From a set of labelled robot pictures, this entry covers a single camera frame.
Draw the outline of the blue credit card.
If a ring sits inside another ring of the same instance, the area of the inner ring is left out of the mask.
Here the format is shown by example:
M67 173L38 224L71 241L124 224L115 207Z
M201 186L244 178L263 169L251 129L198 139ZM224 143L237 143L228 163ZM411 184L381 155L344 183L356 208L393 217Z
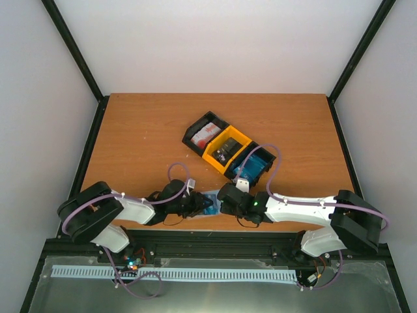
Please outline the blue credit card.
M212 216L220 214L222 203L217 199L218 191L204 192L203 195L208 199L208 201L205 200L205 204L208 204L208 206L203 209L203 215Z

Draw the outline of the black card bin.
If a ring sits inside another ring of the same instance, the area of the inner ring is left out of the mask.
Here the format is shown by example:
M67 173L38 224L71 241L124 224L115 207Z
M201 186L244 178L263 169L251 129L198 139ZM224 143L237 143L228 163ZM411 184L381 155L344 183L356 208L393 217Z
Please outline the black card bin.
M234 181L238 171L242 168L239 177L246 179L251 187L254 187L261 176L272 167L276 156L267 151L256 142L251 142L244 150L236 155L236 158L226 168L224 176Z
M220 119L216 114L207 112L187 128L182 143L199 156L203 156L207 145L228 126L229 123Z

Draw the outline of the yellow card bin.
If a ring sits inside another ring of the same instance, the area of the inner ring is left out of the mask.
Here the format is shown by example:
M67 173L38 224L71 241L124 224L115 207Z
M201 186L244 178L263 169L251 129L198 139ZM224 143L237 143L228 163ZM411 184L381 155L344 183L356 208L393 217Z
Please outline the yellow card bin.
M203 160L224 174L252 140L237 128L228 126L215 136L203 153Z

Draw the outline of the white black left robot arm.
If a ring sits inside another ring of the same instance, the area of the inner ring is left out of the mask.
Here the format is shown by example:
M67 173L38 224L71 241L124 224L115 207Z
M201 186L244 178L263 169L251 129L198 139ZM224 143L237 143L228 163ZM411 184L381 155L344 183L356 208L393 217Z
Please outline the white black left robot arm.
M134 258L136 247L127 231L113 221L153 226L164 223L168 215L183 219L218 215L218 192L196 192L194 186L192 179L186 182L173 179L163 190L146 198L132 198L99 181L61 204L57 214L63 233L69 235L73 243L103 246L126 263Z

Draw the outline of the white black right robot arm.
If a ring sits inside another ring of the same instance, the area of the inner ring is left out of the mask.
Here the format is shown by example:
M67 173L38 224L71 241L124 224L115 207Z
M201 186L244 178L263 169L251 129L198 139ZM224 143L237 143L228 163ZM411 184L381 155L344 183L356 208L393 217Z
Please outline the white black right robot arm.
M264 222L316 225L317 230L301 231L297 244L303 254L312 258L345 249L377 254L381 230L387 225L380 211L349 190L324 198L297 198L270 192L251 195L227 183L217 199L221 213L256 226Z

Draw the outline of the blue card stack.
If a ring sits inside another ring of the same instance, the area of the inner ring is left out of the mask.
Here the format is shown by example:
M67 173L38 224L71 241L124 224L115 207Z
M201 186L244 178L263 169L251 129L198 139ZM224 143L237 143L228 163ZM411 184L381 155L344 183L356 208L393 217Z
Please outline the blue card stack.
M254 183L256 177L265 168L266 162L257 155L251 155L245 163L240 177L247 179L249 183Z

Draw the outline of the black card stack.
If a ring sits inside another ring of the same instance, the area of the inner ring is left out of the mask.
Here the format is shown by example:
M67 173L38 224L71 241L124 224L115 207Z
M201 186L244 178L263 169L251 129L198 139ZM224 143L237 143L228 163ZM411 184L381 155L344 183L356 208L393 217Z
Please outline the black card stack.
M229 160L242 148L242 144L230 137L224 141L219 149L212 153L212 157L222 166L226 166Z

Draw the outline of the red white card stack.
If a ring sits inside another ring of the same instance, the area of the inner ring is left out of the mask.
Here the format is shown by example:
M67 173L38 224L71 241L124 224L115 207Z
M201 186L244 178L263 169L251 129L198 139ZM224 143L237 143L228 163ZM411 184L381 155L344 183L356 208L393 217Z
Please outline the red white card stack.
M192 136L191 142L203 149L205 145L220 131L221 129L214 123L208 123Z

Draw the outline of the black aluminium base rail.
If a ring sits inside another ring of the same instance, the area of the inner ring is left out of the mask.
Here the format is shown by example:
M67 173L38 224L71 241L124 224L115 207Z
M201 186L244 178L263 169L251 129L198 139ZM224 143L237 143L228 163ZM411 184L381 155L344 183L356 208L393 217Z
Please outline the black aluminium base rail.
M162 259L221 259L258 260L267 265L290 269L312 269L314 261L296 261L291 253L295 249L296 233L268 232L220 232L220 231L158 231L130 230L133 242L145 249L147 265L162 265ZM75 245L69 236L46 239L40 261L48 256L93 256L100 263L107 263L107 256L94 244ZM387 244L379 245L379 253L371 256L359 255L344 250L343 260L383 261L394 266Z

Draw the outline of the metal base plate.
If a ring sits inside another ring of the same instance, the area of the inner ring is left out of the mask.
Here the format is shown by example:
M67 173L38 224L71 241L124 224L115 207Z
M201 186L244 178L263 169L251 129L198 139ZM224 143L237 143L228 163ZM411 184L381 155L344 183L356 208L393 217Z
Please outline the metal base plate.
M314 288L271 282L133 281L52 278L53 265L92 265L94 257L48 257L30 312L400 312L382 261L334 261ZM288 269L255 260L164 259L161 267Z

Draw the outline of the black right frame post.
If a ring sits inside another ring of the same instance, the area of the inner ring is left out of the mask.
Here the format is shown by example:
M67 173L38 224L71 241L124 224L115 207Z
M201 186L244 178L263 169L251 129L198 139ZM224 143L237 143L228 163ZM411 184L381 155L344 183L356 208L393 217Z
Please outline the black right frame post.
M331 104L335 104L336 100L339 98L343 89L345 88L347 82L351 78L353 72L358 66L359 62L363 58L382 24L384 23L386 17L389 15L392 7L394 6L396 0L383 0L381 1L378 9L374 13L371 21L369 22L364 34L362 35L360 41L356 45L349 61L345 65L340 77L338 78L333 90L328 96L328 100Z

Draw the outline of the black frame post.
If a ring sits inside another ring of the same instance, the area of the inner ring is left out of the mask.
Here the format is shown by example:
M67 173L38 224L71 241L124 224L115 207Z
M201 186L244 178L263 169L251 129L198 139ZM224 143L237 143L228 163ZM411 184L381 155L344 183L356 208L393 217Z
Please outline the black frame post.
M328 96L328 100L331 104L335 104L336 100L339 98L343 89L345 88L347 82L351 78L353 72L358 66L359 62L363 58L382 24L384 23L386 17L389 15L392 7L394 6L396 0L383 0L381 1L378 9L374 13L371 21L369 22L364 34L362 35L360 41L356 45L349 61L345 65L340 77L338 78L333 90Z
M82 55L81 50L79 49L74 37L72 36L71 31L69 30L63 15L61 14L57 4L53 0L41 0L46 12L51 18L56 30L60 34L63 42L65 43L68 51L70 52L73 60L78 66L85 82L87 83L91 93L94 98L100 102L104 95L102 94L85 58Z

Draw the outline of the black left frame post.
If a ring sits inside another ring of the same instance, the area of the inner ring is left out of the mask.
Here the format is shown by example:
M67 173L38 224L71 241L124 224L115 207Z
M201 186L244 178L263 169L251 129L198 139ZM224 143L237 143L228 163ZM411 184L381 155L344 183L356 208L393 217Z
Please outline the black left frame post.
M41 0L46 12L51 18L56 30L60 34L63 42L65 43L68 51L70 52L73 60L78 66L85 82L87 83L91 93L94 98L100 102L104 95L102 94L85 58L82 55L81 50L79 49L74 37L72 36L71 31L69 30L63 15L61 14L57 4L53 0Z

